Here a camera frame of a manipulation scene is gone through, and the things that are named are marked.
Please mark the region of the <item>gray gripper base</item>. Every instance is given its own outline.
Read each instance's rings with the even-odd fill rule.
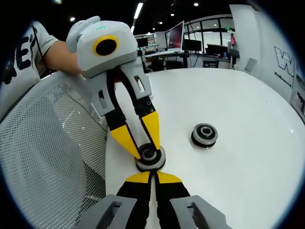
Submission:
[[[170,200],[181,229],[231,229],[225,215],[200,196]]]
[[[137,99],[152,95],[149,78],[143,71],[141,58],[138,57],[134,61],[122,64],[120,68],[131,83]],[[141,81],[144,91],[141,92],[136,78]],[[105,114],[113,111],[114,106],[107,88],[107,71],[92,78],[88,78],[85,81],[87,90],[90,92],[91,104],[99,118],[102,118]],[[103,99],[100,99],[100,92],[103,94]]]
[[[75,229],[125,229],[137,199],[107,195],[81,215]]]

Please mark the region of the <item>gray t-shirt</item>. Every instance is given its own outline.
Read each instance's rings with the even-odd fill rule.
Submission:
[[[33,26],[34,28],[30,27],[20,39],[3,73],[0,87],[0,120],[22,95],[40,81],[40,74],[46,69],[33,29],[36,30],[42,55],[57,41],[39,22],[34,22]]]

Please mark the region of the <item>yellow circle logo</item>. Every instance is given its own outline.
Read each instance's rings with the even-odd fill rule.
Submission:
[[[108,56],[119,47],[116,36],[106,35],[98,38],[93,44],[93,52],[98,56]]]

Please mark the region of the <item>desk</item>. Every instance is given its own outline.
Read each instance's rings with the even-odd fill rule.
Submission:
[[[167,157],[162,171],[181,178],[191,195],[224,213],[233,229],[268,229],[278,223],[298,193],[305,165],[305,126],[293,108],[269,86],[240,71],[176,69],[149,77]],[[148,139],[126,94],[118,84],[119,104],[141,145]],[[211,149],[191,144],[198,123],[217,129]],[[133,157],[109,136],[107,194],[116,194],[137,172]],[[156,203],[150,204],[146,228],[156,229]]]
[[[146,55],[146,58],[152,58],[152,57],[177,57],[177,56],[182,56],[183,59],[183,68],[187,68],[188,67],[188,63],[187,63],[187,58],[189,56],[188,51],[163,51],[163,52],[156,52],[150,55]]]

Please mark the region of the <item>person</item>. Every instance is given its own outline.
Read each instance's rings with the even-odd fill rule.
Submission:
[[[0,122],[10,108],[40,81],[48,68],[81,74],[77,54],[69,53],[66,43],[50,35],[38,21],[20,39],[1,76]]]

